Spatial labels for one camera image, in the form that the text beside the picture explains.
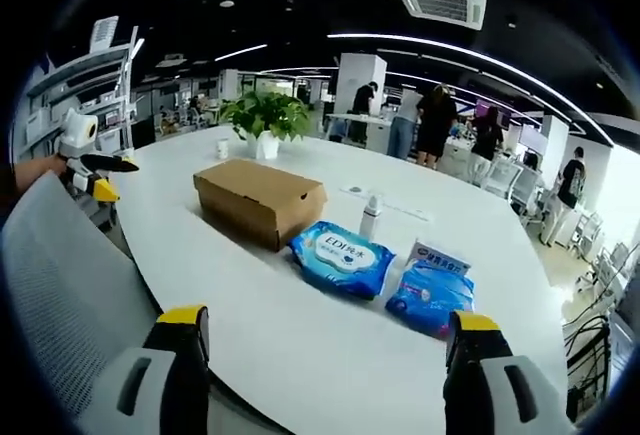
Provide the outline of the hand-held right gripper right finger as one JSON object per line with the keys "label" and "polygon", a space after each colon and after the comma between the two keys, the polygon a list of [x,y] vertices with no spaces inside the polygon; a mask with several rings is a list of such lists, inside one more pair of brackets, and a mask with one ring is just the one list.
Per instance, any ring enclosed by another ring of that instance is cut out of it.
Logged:
{"label": "hand-held right gripper right finger", "polygon": [[542,371],[512,353],[499,326],[450,313],[443,386],[448,434],[573,434],[575,426]]}

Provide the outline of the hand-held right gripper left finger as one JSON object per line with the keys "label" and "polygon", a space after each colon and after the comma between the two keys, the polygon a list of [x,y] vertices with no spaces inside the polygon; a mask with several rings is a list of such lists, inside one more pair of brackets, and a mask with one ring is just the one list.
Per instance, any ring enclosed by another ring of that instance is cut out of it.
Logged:
{"label": "hand-held right gripper left finger", "polygon": [[144,344],[124,350],[94,383],[84,434],[205,434],[210,381],[206,306],[160,315]]}

